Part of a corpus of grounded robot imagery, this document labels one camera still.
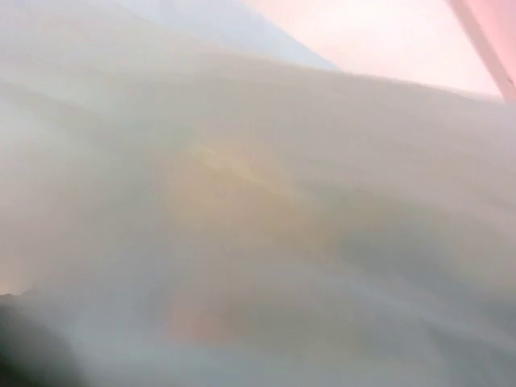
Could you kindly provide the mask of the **light blue cartoon plastic bag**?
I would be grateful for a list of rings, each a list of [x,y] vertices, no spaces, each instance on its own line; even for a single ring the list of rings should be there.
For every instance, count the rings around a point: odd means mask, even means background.
[[[1,296],[79,386],[512,386],[515,106],[1,4]]]

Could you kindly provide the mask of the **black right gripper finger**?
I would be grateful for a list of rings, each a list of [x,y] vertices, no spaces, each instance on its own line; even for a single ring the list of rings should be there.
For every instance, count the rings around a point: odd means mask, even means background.
[[[81,367],[69,342],[22,309],[19,295],[1,296],[1,385],[79,386]]]

